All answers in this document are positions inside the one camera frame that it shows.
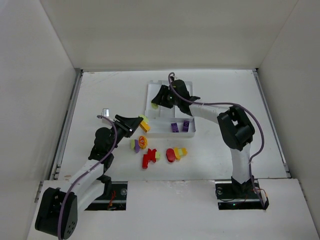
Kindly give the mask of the lime green square brick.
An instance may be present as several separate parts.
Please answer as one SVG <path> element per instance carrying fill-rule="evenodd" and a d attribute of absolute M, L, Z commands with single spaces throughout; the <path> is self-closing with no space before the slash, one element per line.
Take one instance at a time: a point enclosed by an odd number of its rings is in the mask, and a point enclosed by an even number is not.
<path fill-rule="evenodd" d="M 151 103 L 151 107 L 153 109 L 157 110 L 159 106 L 157 104 L 155 104 L 155 103 Z"/>
<path fill-rule="evenodd" d="M 139 117 L 140 117 L 140 118 L 143 118 L 143 121 L 144 121 L 145 123 L 148 123 L 148 122 L 149 122 L 149 119 L 148 119 L 145 115 L 140 114 Z"/>

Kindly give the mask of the yellow long brick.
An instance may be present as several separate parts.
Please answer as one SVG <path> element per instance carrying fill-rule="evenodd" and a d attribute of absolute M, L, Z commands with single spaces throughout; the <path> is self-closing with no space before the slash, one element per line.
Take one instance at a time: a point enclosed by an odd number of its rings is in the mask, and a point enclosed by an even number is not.
<path fill-rule="evenodd" d="M 147 133 L 147 132 L 151 129 L 150 126 L 148 125 L 148 123 L 145 122 L 145 121 L 142 121 L 142 122 L 139 124 L 139 126 L 142 128 L 142 130 L 143 130 L 145 133 Z"/>

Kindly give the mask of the yellow butterfly print brick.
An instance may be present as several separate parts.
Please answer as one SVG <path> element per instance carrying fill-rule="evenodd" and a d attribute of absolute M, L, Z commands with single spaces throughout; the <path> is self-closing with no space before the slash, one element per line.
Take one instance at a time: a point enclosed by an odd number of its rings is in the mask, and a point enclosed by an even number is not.
<path fill-rule="evenodd" d="M 148 146 L 148 140 L 145 136 L 141 135 L 138 138 L 138 145 L 141 149 L 145 149 Z"/>

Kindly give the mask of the purple brick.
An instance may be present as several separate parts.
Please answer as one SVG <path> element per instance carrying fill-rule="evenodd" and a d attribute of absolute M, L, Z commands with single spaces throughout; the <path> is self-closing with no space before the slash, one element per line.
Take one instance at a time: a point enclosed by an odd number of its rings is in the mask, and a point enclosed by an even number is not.
<path fill-rule="evenodd" d="M 184 120 L 182 125 L 182 131 L 187 133 L 189 131 L 189 126 L 190 122 L 188 120 Z"/>
<path fill-rule="evenodd" d="M 173 133 L 178 133 L 179 132 L 179 127 L 178 127 L 178 124 L 176 122 L 174 123 L 171 123 L 171 130 Z"/>

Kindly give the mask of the lavender half-round brick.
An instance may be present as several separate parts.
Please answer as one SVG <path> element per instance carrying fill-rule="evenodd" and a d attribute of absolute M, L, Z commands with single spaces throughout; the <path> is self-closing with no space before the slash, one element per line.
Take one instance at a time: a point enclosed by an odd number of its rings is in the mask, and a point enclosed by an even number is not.
<path fill-rule="evenodd" d="M 134 151 L 135 153 L 138 153 L 140 151 L 140 145 L 139 145 L 139 141 L 137 139 L 134 140 Z"/>

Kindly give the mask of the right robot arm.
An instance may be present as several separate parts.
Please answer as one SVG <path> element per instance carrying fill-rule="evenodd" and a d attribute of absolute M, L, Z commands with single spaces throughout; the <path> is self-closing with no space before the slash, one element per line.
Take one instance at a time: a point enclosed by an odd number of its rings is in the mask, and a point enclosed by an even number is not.
<path fill-rule="evenodd" d="M 223 108 L 197 102 L 201 98 L 190 95 L 183 80 L 162 85 L 151 100 L 153 105 L 168 109 L 177 106 L 191 117 L 199 117 L 218 124 L 224 143 L 230 148 L 232 160 L 231 189 L 234 199 L 246 197 L 252 189 L 250 149 L 255 129 L 245 111 L 236 105 Z"/>

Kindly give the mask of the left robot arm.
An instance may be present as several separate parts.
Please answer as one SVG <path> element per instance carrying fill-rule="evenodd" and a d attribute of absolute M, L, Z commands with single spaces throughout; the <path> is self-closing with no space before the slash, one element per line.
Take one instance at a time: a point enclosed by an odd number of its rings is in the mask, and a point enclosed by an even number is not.
<path fill-rule="evenodd" d="M 106 171 L 110 168 L 117 148 L 123 138 L 130 138 L 137 130 L 142 117 L 116 115 L 114 120 L 99 115 L 110 123 L 95 132 L 94 144 L 81 169 L 62 187 L 47 188 L 40 201 L 34 228 L 59 240 L 71 237 L 81 212 L 98 197 L 106 194 L 112 186 Z"/>

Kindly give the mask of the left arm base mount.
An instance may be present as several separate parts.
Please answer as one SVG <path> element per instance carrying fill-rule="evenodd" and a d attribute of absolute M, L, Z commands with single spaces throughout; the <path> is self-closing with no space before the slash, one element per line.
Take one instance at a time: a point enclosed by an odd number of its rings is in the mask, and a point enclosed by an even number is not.
<path fill-rule="evenodd" d="M 97 197 L 86 211 L 125 211 L 127 207 L 128 182 L 112 181 L 109 176 L 98 180 L 104 184 L 103 194 Z"/>

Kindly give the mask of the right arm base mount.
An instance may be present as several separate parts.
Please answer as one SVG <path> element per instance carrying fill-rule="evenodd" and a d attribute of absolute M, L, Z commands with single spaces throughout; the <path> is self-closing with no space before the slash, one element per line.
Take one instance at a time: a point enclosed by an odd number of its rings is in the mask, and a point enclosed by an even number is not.
<path fill-rule="evenodd" d="M 215 182 L 215 195 L 219 210 L 266 210 L 269 198 L 260 188 L 259 181 L 248 180 L 243 184 L 234 179 Z"/>

